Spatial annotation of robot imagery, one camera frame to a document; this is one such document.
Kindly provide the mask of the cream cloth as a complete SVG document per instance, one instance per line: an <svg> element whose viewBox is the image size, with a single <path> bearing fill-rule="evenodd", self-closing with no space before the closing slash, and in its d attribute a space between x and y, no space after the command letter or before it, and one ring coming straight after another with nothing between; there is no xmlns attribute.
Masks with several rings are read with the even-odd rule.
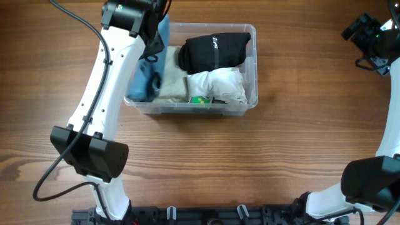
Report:
<svg viewBox="0 0 400 225"><path fill-rule="evenodd" d="M154 103L188 102L187 72L178 65L181 46L168 46L159 96Z"/></svg>

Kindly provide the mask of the blue denim jeans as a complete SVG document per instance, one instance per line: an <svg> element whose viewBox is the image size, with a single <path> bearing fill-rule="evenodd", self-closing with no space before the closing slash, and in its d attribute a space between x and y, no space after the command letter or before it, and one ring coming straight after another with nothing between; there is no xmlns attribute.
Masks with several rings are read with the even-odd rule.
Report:
<svg viewBox="0 0 400 225"><path fill-rule="evenodd" d="M138 62L136 72L125 95L134 102L151 102L159 96L170 38L169 15L159 23L158 34L163 50L155 54L156 58L151 56Z"/></svg>

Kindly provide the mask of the white t-shirt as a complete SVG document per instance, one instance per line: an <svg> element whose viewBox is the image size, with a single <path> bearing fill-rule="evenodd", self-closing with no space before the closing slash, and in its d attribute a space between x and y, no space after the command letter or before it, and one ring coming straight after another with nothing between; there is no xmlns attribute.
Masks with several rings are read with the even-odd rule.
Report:
<svg viewBox="0 0 400 225"><path fill-rule="evenodd" d="M237 67L224 67L187 76L189 97L207 97L227 104L247 104L243 75Z"/></svg>

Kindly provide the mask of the black garment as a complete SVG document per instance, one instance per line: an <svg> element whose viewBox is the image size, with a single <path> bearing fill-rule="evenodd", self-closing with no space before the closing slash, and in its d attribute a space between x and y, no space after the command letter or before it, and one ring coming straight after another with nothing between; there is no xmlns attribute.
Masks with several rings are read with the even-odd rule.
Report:
<svg viewBox="0 0 400 225"><path fill-rule="evenodd" d="M178 54L178 66L188 74L236 67L246 59L248 32L215 33L187 39Z"/></svg>

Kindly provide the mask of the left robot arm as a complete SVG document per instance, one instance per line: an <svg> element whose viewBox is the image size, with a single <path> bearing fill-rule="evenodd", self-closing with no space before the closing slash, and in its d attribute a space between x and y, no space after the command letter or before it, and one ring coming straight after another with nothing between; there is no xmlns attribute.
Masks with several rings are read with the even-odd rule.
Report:
<svg viewBox="0 0 400 225"><path fill-rule="evenodd" d="M102 7L97 57L79 106L50 140L60 160L91 188L96 206L74 211L73 224L130 224L132 206L122 171L129 148L114 140L129 83L158 75L169 41L169 1L107 1Z"/></svg>

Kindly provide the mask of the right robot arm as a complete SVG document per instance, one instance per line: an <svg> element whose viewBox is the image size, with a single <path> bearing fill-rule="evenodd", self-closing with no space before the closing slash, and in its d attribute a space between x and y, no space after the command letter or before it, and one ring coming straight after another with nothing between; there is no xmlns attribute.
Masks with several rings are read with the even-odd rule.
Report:
<svg viewBox="0 0 400 225"><path fill-rule="evenodd" d="M399 211L399 14L384 24L368 13L341 34L363 53L356 67L391 79L386 128L375 156L350 162L341 181L323 191L306 192L290 207L289 224L345 224L350 214L380 212L385 224Z"/></svg>

